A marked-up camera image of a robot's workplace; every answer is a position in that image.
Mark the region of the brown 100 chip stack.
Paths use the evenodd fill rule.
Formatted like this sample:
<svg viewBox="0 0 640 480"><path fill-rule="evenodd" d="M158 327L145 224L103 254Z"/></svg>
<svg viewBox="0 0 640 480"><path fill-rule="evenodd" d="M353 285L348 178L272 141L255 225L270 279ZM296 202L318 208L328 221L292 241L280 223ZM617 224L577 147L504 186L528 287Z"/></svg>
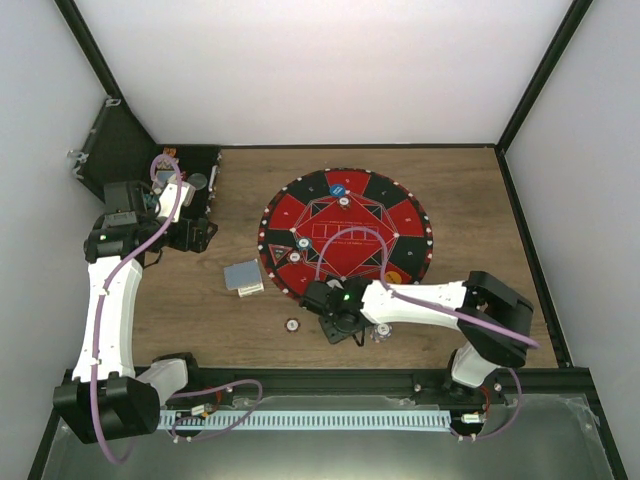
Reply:
<svg viewBox="0 0 640 480"><path fill-rule="evenodd" d="M289 319L285 324L288 332L296 332L299 329L299 326L299 321L296 319Z"/></svg>

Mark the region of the brown 100 chips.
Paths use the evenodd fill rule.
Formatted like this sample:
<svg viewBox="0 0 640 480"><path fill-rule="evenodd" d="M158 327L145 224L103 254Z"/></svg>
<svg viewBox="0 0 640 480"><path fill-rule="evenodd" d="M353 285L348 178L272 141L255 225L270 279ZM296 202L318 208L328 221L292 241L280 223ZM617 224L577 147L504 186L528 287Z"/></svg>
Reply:
<svg viewBox="0 0 640 480"><path fill-rule="evenodd" d="M338 204L342 209L348 209L350 207L351 201L348 197L340 197L338 199Z"/></svg>
<svg viewBox="0 0 640 480"><path fill-rule="evenodd" d="M289 261L290 261L291 263L293 263L293 264L298 264L298 263L300 263L300 262L301 262L301 258L302 258L301 254L300 254L299 252L297 252L297 251L292 251L292 252L289 254Z"/></svg>

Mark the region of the teal chips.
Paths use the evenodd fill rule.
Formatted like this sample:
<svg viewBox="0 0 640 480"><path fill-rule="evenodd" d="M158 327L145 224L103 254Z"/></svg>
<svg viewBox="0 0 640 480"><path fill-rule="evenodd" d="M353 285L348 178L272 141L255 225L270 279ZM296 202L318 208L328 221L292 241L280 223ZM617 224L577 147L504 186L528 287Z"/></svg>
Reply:
<svg viewBox="0 0 640 480"><path fill-rule="evenodd" d="M300 251L307 251L312 248L312 240L308 237L300 237L296 241L296 248Z"/></svg>

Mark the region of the triangular all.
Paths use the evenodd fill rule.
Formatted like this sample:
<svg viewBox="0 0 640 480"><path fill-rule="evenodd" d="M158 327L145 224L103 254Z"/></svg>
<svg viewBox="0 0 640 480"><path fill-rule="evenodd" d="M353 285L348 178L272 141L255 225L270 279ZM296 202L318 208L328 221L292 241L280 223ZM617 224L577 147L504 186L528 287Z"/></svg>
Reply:
<svg viewBox="0 0 640 480"><path fill-rule="evenodd" d="M271 260L274 265L278 265L281 262L286 262L290 253L293 251L291 246L270 244L268 250L271 256Z"/></svg>

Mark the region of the blue small blind button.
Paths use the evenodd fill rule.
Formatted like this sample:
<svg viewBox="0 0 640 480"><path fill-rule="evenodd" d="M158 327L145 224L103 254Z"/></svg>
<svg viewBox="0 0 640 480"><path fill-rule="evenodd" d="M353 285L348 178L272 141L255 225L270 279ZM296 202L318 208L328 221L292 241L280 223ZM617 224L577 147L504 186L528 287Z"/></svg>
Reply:
<svg viewBox="0 0 640 480"><path fill-rule="evenodd" d="M340 198L346 195L346 188L342 184L332 184L329 186L329 193L332 197Z"/></svg>

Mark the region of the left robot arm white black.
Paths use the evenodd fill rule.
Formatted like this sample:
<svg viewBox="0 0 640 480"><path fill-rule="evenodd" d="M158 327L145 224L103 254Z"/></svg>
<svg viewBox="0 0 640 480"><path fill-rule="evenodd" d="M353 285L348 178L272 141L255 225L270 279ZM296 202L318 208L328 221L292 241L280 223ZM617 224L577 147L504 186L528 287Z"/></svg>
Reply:
<svg viewBox="0 0 640 480"><path fill-rule="evenodd" d="M215 235L207 220L181 216L196 190L176 178L156 191L140 181L104 187L105 212L84 242L90 299L83 344L53 394L55 412L84 444L150 434L172 395L184 404L203 395L203 377L189 369L191 354L162 356L137 374L132 353L146 253L165 247L200 253Z"/></svg>

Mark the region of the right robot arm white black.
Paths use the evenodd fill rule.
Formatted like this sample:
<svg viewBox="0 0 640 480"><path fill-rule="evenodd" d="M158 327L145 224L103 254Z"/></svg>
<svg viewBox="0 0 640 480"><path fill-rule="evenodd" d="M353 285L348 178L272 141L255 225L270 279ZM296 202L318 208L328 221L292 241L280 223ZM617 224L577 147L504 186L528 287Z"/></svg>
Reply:
<svg viewBox="0 0 640 480"><path fill-rule="evenodd" d="M437 326L461 333L444 378L447 396L472 399L499 368L525 365L539 343L530 337L532 303L496 277L472 271L464 281L439 285L391 285L363 277L315 280L299 305L319 317L331 344L394 324Z"/></svg>

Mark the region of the purple chip stack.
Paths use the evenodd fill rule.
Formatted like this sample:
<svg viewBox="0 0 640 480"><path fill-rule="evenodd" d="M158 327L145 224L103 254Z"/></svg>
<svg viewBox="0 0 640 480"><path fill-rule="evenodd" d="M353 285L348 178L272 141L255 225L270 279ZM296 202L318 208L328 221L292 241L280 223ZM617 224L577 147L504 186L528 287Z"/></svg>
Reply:
<svg viewBox="0 0 640 480"><path fill-rule="evenodd" d="M370 331L370 338L374 343L387 341L392 335L393 328L390 324L377 324Z"/></svg>

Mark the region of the clear round dealer button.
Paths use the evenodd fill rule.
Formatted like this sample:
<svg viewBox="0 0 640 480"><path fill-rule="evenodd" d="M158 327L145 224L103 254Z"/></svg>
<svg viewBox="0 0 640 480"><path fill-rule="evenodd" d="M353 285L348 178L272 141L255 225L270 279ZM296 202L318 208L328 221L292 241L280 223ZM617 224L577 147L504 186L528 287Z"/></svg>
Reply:
<svg viewBox="0 0 640 480"><path fill-rule="evenodd" d="M196 191L207 188L209 184L207 176L202 173L193 173L188 177L187 181Z"/></svg>

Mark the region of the card deck in case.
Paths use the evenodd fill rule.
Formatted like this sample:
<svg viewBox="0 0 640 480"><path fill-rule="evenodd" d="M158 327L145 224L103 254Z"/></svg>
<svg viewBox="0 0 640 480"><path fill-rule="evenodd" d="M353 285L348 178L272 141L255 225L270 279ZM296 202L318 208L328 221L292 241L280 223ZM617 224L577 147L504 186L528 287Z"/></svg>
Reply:
<svg viewBox="0 0 640 480"><path fill-rule="evenodd" d="M174 170L157 170L155 172L153 188L162 189L169 181L172 181L175 178L176 178L176 173Z"/></svg>

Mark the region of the orange big blind button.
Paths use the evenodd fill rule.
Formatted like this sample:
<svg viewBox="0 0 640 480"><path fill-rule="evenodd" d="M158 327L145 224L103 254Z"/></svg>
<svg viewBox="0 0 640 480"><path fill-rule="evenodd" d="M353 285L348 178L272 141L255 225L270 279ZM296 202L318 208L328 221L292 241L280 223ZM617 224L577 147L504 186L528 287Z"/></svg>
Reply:
<svg viewBox="0 0 640 480"><path fill-rule="evenodd" d="M403 283L403 277L400 273L396 272L396 271L386 271L384 274L384 278L385 281L387 283L390 284L402 284Z"/></svg>

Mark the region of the white playing card box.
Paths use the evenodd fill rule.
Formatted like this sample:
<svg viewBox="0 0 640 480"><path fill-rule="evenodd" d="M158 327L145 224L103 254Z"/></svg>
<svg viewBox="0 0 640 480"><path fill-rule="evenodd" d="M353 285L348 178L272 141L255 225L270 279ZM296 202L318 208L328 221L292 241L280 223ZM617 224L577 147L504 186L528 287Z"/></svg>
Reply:
<svg viewBox="0 0 640 480"><path fill-rule="evenodd" d="M263 292L264 284L260 282L260 283L245 285L238 288L237 291L240 298L248 297L250 295Z"/></svg>

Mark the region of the black poker chip case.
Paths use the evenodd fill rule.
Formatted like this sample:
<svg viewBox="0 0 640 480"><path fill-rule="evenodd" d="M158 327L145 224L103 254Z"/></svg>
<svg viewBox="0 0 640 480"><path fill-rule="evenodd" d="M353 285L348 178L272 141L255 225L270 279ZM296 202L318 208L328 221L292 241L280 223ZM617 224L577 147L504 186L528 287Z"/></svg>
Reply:
<svg viewBox="0 0 640 480"><path fill-rule="evenodd" d="M210 214L215 193L214 176L219 172L221 147L218 145L158 144L119 98L107 98L94 121L84 145L69 153L72 175L99 200L104 199L107 183L126 180L150 180L152 160L165 147L176 148L180 170L207 176L207 188L196 191L183 218L197 219Z"/></svg>

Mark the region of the round red black poker mat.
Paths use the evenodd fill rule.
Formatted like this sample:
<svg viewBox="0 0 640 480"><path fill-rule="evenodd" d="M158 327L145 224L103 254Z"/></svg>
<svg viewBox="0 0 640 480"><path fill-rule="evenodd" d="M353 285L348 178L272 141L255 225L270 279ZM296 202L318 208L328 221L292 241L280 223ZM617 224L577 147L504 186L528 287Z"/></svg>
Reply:
<svg viewBox="0 0 640 480"><path fill-rule="evenodd" d="M342 209L329 186L342 184L351 201ZM312 248L300 251L300 237ZM301 262L274 265L270 244L291 246ZM392 270L402 284L420 283L433 257L433 228L413 193L397 181L357 168L328 168L282 187L264 208L257 247L265 273L288 297L300 300L319 279L385 279Z"/></svg>

